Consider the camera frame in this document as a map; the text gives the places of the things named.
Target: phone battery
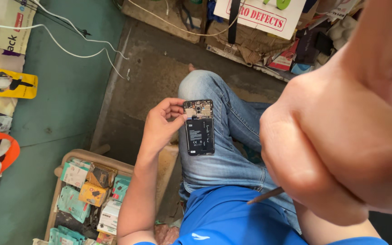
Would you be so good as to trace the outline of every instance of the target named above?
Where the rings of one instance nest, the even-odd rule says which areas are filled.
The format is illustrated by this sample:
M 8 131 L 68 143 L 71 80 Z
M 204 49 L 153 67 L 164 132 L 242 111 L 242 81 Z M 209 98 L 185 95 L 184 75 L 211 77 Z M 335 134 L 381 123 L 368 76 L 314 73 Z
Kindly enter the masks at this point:
M 197 119 L 187 121 L 187 140 L 189 153 L 211 150 L 214 148 L 213 119 Z

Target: man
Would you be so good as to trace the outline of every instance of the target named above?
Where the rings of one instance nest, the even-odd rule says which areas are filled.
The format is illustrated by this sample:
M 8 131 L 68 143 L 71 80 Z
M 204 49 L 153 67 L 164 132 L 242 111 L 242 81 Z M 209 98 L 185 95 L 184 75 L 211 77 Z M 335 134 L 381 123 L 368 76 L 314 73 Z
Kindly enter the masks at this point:
M 12 76 L 1 71 L 0 72 L 0 92 L 5 92 L 7 90 L 15 90 L 18 86 L 34 87 L 34 85 L 22 81 L 20 79 L 13 79 Z
M 369 0 L 350 42 L 267 109 L 238 99 L 209 71 L 191 72 L 178 96 L 146 118 L 120 245 L 155 244 L 158 153 L 186 120 L 180 105 L 196 99 L 213 100 L 215 153 L 189 156 L 179 129 L 188 202 L 175 244 L 386 244 L 368 211 L 392 213 L 392 1 Z M 264 163 L 243 158 L 232 137 Z M 286 194 L 246 204 L 276 186 Z

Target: brown tool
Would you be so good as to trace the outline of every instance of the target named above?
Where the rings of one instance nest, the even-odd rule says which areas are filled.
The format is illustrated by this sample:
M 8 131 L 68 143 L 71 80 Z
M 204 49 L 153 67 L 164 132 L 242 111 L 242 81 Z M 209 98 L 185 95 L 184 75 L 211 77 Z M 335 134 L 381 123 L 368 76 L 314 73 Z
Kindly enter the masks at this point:
M 271 197 L 277 196 L 277 195 L 281 194 L 282 192 L 284 192 L 282 187 L 278 187 L 278 188 L 275 188 L 275 189 L 273 189 L 273 190 L 271 190 L 271 191 L 269 191 L 269 192 L 267 192 L 265 194 L 262 194 L 262 195 L 260 195 L 260 196 L 258 196 L 256 198 L 254 198 L 253 200 L 250 200 L 247 203 L 248 204 L 252 204 L 252 203 L 260 202 L 260 201 L 265 200 L 267 198 L 271 198 Z

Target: smartphone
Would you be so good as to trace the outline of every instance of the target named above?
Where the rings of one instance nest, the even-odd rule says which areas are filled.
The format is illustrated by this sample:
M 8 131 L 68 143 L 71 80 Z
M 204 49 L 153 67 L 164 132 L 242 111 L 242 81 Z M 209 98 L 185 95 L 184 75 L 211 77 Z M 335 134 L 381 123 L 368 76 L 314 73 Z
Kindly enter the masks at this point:
M 190 156 L 214 154 L 213 101 L 210 99 L 186 101 L 186 135 Z

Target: yellow box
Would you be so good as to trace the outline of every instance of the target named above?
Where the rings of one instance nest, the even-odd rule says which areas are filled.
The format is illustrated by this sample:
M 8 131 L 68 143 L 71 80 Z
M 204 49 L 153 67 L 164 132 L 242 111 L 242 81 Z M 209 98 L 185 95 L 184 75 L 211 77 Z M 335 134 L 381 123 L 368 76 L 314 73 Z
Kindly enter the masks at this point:
M 34 98 L 38 78 L 35 75 L 0 69 L 0 96 Z
M 85 182 L 81 187 L 78 200 L 90 203 L 96 207 L 100 207 L 107 198 L 108 188 L 95 186 L 92 183 Z

